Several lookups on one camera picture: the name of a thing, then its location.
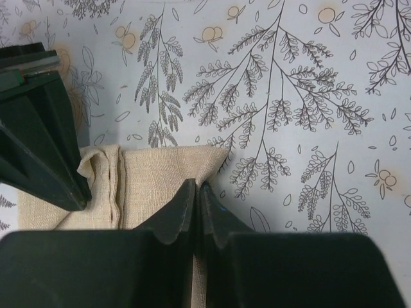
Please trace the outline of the beige cloth napkin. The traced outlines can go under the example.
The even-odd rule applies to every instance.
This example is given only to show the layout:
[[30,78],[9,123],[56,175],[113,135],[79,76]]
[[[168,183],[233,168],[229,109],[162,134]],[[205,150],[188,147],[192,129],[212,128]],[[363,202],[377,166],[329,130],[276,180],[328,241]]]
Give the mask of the beige cloth napkin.
[[92,198],[82,211],[68,211],[19,191],[19,231],[131,230],[161,210],[185,180],[198,187],[217,173],[227,151],[211,146],[123,151],[86,147],[78,173]]

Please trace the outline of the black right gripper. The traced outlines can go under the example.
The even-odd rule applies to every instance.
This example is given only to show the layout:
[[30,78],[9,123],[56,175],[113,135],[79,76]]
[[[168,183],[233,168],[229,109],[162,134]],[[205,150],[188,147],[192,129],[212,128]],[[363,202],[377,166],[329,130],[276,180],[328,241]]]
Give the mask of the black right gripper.
[[55,50],[36,42],[1,48],[1,181],[68,211],[91,200]]

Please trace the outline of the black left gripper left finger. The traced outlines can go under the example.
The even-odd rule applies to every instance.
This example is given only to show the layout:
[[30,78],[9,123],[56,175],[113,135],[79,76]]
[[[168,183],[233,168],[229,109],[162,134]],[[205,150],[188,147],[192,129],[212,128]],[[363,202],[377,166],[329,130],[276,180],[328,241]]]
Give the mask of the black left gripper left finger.
[[1,240],[2,307],[189,307],[197,187],[131,230],[19,231]]

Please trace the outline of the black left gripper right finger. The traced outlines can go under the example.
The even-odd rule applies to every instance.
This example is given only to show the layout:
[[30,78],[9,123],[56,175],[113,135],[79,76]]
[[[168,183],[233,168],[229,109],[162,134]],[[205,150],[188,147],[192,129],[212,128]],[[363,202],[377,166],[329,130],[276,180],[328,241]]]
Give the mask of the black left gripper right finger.
[[208,307],[404,307],[383,254],[353,233],[261,233],[209,184],[198,202]]

